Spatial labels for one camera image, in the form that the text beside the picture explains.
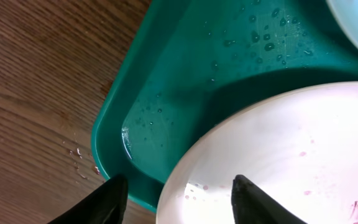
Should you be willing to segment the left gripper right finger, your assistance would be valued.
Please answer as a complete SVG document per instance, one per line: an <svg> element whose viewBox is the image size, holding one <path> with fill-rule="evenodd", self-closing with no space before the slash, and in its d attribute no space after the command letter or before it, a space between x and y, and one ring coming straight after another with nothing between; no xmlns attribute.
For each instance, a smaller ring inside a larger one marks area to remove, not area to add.
<svg viewBox="0 0 358 224"><path fill-rule="evenodd" d="M306 224L244 175L236 175L231 190L235 224Z"/></svg>

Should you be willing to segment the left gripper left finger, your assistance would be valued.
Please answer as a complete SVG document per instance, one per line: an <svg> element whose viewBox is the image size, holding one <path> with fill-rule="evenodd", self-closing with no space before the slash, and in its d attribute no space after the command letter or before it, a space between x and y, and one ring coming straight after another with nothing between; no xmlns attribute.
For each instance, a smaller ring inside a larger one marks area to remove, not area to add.
<svg viewBox="0 0 358 224"><path fill-rule="evenodd" d="M121 224L127 198L127 179L117 175L49 224Z"/></svg>

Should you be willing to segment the pink white plate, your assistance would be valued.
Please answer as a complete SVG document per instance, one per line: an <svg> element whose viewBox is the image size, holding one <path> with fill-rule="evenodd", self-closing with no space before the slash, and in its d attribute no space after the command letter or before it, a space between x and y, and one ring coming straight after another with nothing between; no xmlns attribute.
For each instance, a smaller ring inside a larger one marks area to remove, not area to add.
<svg viewBox="0 0 358 224"><path fill-rule="evenodd" d="M157 223L233 223L239 174L306 223L358 223L358 82L290 91L224 120L175 166Z"/></svg>

